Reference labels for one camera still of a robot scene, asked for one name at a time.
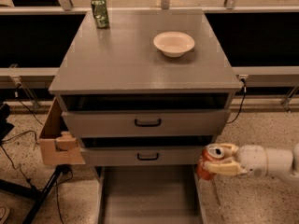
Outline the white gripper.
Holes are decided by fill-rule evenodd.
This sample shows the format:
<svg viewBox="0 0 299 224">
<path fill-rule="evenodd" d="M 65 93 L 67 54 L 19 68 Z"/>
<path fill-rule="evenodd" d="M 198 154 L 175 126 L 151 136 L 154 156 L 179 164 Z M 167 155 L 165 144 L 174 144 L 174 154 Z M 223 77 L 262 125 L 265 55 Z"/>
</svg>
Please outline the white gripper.
<svg viewBox="0 0 299 224">
<path fill-rule="evenodd" d="M 204 167 L 213 175 L 245 175 L 250 177 L 267 175 L 267 156 L 263 147 L 246 145 L 238 148 L 237 145 L 229 143 L 221 143 L 221 147 L 225 158 L 235 156 L 237 162 L 207 161 Z"/>
</svg>

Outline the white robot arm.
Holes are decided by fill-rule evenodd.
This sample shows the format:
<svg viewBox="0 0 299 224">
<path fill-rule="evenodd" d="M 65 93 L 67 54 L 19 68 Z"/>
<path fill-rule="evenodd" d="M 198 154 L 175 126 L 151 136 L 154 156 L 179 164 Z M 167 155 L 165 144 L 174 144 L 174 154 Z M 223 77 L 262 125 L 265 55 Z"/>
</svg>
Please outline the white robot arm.
<svg viewBox="0 0 299 224">
<path fill-rule="evenodd" d="M 293 150 L 256 145 L 210 144 L 205 151 L 213 161 L 203 161 L 209 174 L 250 177 L 275 177 L 298 186 L 298 146 Z"/>
</svg>

